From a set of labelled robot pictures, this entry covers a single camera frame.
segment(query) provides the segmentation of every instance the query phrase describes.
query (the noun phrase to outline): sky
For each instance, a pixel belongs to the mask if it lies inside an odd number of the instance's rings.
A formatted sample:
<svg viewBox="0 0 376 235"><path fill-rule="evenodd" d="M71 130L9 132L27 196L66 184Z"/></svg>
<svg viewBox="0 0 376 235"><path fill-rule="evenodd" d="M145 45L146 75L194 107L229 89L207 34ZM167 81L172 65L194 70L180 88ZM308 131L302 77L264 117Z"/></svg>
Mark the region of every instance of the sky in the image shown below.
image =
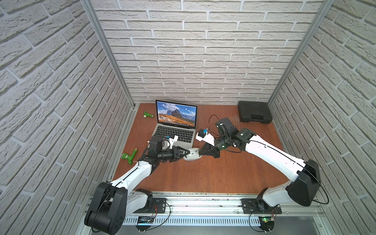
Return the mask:
<svg viewBox="0 0 376 235"><path fill-rule="evenodd" d="M158 113L166 114L167 110L174 111L175 109L179 110L181 114L186 114L189 116L196 115L196 107L185 106L185 105L176 105L171 103L157 102Z"/></svg>

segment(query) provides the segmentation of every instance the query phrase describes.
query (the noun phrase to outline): black carrying case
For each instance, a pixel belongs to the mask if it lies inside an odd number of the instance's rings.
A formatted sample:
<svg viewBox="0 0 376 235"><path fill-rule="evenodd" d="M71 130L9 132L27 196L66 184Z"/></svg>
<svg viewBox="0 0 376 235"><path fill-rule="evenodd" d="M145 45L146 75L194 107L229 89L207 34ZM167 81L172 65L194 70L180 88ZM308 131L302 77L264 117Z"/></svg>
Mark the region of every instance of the black carrying case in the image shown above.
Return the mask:
<svg viewBox="0 0 376 235"><path fill-rule="evenodd" d="M239 101L238 111L241 122L258 121L269 124L273 120L268 104L265 102Z"/></svg>

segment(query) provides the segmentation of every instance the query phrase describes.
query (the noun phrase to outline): white brick wall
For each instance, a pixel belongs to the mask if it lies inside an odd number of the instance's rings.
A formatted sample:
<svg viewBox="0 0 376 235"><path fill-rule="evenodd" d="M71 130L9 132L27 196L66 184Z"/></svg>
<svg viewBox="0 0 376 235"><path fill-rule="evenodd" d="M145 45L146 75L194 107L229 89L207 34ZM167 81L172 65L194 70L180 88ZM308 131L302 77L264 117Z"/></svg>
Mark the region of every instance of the white brick wall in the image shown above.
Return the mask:
<svg viewBox="0 0 376 235"><path fill-rule="evenodd" d="M80 1L0 16L0 234L74 234L130 106Z"/></svg>
<svg viewBox="0 0 376 235"><path fill-rule="evenodd" d="M336 234L376 233L375 16L336 0L271 105L285 149L321 166Z"/></svg>
<svg viewBox="0 0 376 235"><path fill-rule="evenodd" d="M321 1L92 2L136 103L167 99L226 105L244 97L268 100L321 5ZM252 84L267 85L252 89Z"/></svg>

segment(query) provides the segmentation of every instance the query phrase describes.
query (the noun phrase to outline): laptop keyboard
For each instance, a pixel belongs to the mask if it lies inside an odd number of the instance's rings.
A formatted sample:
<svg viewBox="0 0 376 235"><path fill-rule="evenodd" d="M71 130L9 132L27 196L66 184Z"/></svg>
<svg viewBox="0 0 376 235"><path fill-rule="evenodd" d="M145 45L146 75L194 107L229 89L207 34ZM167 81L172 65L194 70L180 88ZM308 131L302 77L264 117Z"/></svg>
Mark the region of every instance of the laptop keyboard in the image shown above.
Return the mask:
<svg viewBox="0 0 376 235"><path fill-rule="evenodd" d="M190 130L177 129L168 126L158 126L154 135L166 137L170 134L177 135L178 141L192 143L193 131Z"/></svg>

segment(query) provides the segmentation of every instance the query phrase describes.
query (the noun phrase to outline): wooden table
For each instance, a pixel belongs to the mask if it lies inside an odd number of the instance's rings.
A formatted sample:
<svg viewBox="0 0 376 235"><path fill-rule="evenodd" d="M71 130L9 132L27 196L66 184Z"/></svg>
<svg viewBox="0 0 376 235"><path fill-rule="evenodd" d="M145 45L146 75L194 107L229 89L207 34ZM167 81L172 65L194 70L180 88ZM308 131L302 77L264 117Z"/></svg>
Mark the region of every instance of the wooden table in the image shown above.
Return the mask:
<svg viewBox="0 0 376 235"><path fill-rule="evenodd" d="M150 139L157 124L156 117L144 118L144 111L155 115L155 104L140 104L124 147L124 152L129 154L134 148L138 148L134 161L141 157L147 147L146 141ZM219 118L228 117L238 130L243 127L248 128L265 141L282 149L273 124L242 123L235 105L199 105L197 130L208 127L208 119L212 114L216 114ZM212 117L211 130L218 133L214 125L216 121L217 119ZM193 142L193 147L201 148L203 145L203 141L195 139ZM239 151L233 147L229 150ZM133 166L134 163L129 165L126 160L120 159L114 179L122 176ZM280 171L252 154L221 151L221 157L217 159L203 156L195 161L181 159L173 163L160 163L159 167L136 188L149 191L258 194L265 187L275 187L287 180Z"/></svg>

